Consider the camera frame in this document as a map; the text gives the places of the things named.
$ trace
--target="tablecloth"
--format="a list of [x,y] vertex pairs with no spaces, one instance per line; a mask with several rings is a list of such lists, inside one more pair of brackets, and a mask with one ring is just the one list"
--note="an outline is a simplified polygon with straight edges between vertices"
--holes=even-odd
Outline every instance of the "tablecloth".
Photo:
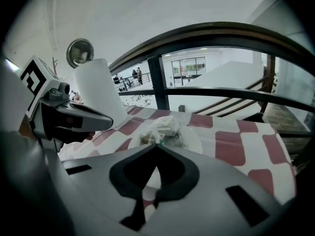
[[[296,195],[290,157],[279,134],[267,123],[218,118],[130,106],[127,119],[118,127],[97,132],[92,141],[64,145],[61,161],[99,156],[126,150],[133,137],[155,119],[173,115],[194,130],[201,140],[203,154],[223,160],[260,184],[280,204]],[[143,190],[145,216],[154,212],[155,189]]]

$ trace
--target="paper plate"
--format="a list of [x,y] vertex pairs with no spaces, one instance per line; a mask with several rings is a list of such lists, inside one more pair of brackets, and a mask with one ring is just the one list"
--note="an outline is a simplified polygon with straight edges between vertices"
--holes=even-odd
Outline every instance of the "paper plate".
[[[188,149],[192,152],[196,152],[198,154],[202,154],[202,145],[201,141],[198,138],[196,132],[194,132],[191,128],[187,126],[182,126],[180,128],[180,132],[182,133],[183,140],[186,143],[185,149]],[[140,146],[140,134],[132,138],[128,149],[135,148]],[[161,187],[161,178],[158,172],[158,169],[155,168],[153,171],[148,183],[146,184],[148,187],[160,189]]]

